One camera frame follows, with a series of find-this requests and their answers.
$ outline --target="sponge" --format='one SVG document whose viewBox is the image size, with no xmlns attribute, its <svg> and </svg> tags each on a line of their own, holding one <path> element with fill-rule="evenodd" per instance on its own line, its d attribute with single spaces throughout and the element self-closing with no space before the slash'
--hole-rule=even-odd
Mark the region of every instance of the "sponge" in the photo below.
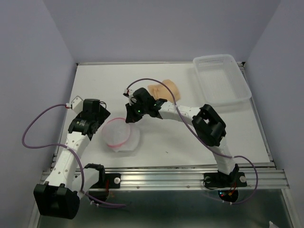
<svg viewBox="0 0 304 228">
<path fill-rule="evenodd" d="M 181 98 L 180 92 L 176 87 L 175 83 L 169 79 L 163 80 L 163 83 L 172 91 L 175 100 L 178 101 Z M 154 99 L 166 99 L 173 103 L 173 97 L 170 92 L 161 84 L 158 85 L 149 85 L 148 86 L 149 93 L 154 97 Z"/>
</svg>

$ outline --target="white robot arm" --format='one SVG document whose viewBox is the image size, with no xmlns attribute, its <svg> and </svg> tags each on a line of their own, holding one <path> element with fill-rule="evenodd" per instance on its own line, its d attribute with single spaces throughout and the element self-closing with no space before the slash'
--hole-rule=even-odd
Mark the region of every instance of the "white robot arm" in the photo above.
<svg viewBox="0 0 304 228">
<path fill-rule="evenodd" d="M 82 100 L 76 97 L 71 108 L 77 114 L 69 126 L 65 146 L 51 174 L 43 184 L 37 184 L 34 197 L 41 215 L 72 219 L 78 212 L 83 192 L 103 182 L 105 170 L 102 165 L 88 164 L 84 169 L 85 182 L 74 180 L 75 171 L 84 150 L 97 129 L 110 113 L 101 106 L 100 100 Z"/>
<path fill-rule="evenodd" d="M 178 106 L 180 114 L 176 110 L 175 104 L 165 99 L 155 100 L 145 88 L 139 88 L 136 91 L 125 90 L 124 94 L 129 98 L 126 104 L 127 123 L 135 123 L 142 119 L 143 115 L 148 114 L 151 117 L 160 119 L 170 119 L 183 122 L 193 126 L 197 137 L 212 149 L 214 158 L 218 165 L 218 173 L 206 173 L 204 175 L 206 186 L 210 188 L 231 187 L 237 184 L 238 187 L 244 187 L 238 183 L 238 177 L 243 173 L 238 172 L 238 165 L 235 163 L 226 143 L 226 124 L 217 114 L 217 112 L 208 104 L 203 107 Z"/>
</svg>

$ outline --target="white tabletop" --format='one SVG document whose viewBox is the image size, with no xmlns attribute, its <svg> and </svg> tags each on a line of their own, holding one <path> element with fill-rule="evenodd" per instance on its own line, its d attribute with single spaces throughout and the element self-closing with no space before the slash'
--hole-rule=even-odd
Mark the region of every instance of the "white tabletop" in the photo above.
<svg viewBox="0 0 304 228">
<path fill-rule="evenodd" d="M 204 97 L 198 86 L 193 65 L 181 64 L 121 64 L 78 66 L 71 99 L 79 95 L 83 99 L 96 98 L 107 103 L 111 112 L 109 121 L 126 117 L 124 89 L 134 80 L 149 77 L 158 80 L 170 79 L 178 87 L 179 105 L 202 107 Z M 133 90 L 155 84 L 139 82 Z M 226 123 L 227 143 L 232 155 L 243 155 L 254 163 L 269 162 L 269 157 L 249 101 L 237 106 L 215 108 Z M 61 142 L 76 114 L 68 111 Z M 216 164 L 213 155 L 189 132 L 183 123 L 160 120 L 145 116 L 136 123 L 141 131 L 138 147 L 133 152 L 113 152 L 101 139 L 101 128 L 93 136 L 81 158 L 83 165 L 100 163 L 114 167 L 156 167 Z"/>
</svg>

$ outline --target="lavender wall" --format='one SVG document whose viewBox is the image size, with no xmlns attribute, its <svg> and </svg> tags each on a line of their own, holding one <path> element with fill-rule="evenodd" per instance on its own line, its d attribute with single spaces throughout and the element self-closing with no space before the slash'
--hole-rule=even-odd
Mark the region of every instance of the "lavender wall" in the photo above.
<svg viewBox="0 0 304 228">
<path fill-rule="evenodd" d="M 247 60 L 279 0 L 44 0 L 77 62 Z"/>
<path fill-rule="evenodd" d="M 282 0 L 246 72 L 269 146 L 304 218 L 304 1 Z"/>
<path fill-rule="evenodd" d="M 42 110 L 69 99 L 76 66 L 41 0 L 1 1 L 0 34 L 0 226 L 22 228 L 55 148 L 25 149 L 21 136 Z M 27 142 L 58 140 L 64 113 L 43 117 Z"/>
</svg>

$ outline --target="clear plastic container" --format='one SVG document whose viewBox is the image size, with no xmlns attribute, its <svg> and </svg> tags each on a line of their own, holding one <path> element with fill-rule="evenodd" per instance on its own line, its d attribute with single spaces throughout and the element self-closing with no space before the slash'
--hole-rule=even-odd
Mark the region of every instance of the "clear plastic container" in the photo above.
<svg viewBox="0 0 304 228">
<path fill-rule="evenodd" d="M 193 64 L 207 104 L 231 105 L 251 98 L 251 91 L 231 55 L 197 57 Z"/>
</svg>

